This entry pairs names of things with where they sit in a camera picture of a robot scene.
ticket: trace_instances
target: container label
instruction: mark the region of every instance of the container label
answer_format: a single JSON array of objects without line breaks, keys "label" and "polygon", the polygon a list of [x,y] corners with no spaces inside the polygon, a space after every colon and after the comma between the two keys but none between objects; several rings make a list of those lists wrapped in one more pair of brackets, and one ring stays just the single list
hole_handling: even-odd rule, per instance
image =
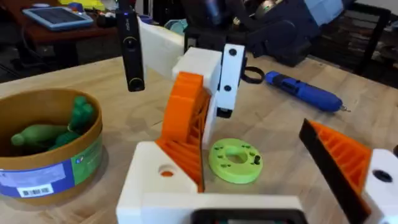
[{"label": "container label", "polygon": [[78,185],[82,183],[85,179],[87,179],[87,177],[89,177],[101,163],[101,147],[101,140],[97,139],[83,152],[73,156],[70,159],[72,162],[75,185]]},{"label": "container label", "polygon": [[19,195],[21,197],[38,197],[54,193],[51,184],[44,184],[36,187],[18,187]]},{"label": "container label", "polygon": [[62,164],[26,172],[0,171],[0,184],[6,187],[31,187],[65,178]]},{"label": "container label", "polygon": [[0,194],[32,198],[63,192],[86,180],[101,160],[100,135],[84,151],[58,164],[31,170],[0,169]]}]

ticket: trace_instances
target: round container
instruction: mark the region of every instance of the round container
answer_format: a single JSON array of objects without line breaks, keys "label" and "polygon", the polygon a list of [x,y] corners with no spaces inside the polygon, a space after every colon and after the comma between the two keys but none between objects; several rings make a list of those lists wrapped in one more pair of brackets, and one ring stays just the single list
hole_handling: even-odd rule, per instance
[{"label": "round container", "polygon": [[[95,109],[95,122],[81,137],[52,151],[20,156],[10,138],[31,124],[68,124],[76,96]],[[82,192],[102,158],[101,109],[92,96],[68,89],[35,90],[0,100],[0,193],[31,205],[50,205]]]}]

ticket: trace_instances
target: black strap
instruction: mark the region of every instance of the black strap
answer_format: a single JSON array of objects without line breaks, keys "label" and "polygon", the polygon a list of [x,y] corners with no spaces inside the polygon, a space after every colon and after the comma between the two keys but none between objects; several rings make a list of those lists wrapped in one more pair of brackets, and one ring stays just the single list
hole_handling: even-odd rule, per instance
[{"label": "black strap", "polygon": [[263,72],[260,68],[248,66],[248,67],[246,67],[244,70],[245,70],[245,71],[250,71],[250,72],[257,73],[257,74],[260,75],[260,78],[251,78],[251,77],[248,77],[248,76],[244,73],[244,74],[242,74],[242,77],[241,77],[241,79],[242,79],[243,81],[245,81],[245,82],[247,82],[247,83],[250,83],[250,84],[261,84],[262,81],[264,81],[264,77],[265,77],[265,76],[264,76],[264,72]]}]

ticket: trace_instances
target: green disc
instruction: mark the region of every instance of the green disc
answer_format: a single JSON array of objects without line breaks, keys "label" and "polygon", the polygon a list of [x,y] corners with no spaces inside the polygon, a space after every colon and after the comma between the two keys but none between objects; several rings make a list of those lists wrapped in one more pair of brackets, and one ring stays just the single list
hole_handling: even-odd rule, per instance
[{"label": "green disc", "polygon": [[209,164],[213,172],[225,181],[246,184],[254,181],[262,169],[259,151],[239,139],[222,139],[210,149]]}]

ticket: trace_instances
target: blue screwdriver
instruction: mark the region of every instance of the blue screwdriver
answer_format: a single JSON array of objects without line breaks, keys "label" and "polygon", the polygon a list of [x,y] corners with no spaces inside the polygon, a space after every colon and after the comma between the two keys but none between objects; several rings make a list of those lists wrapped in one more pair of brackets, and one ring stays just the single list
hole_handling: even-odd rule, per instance
[{"label": "blue screwdriver", "polygon": [[351,112],[336,95],[288,77],[287,75],[280,74],[279,72],[272,71],[267,73],[266,82],[279,87],[322,111],[336,112],[341,110]]}]

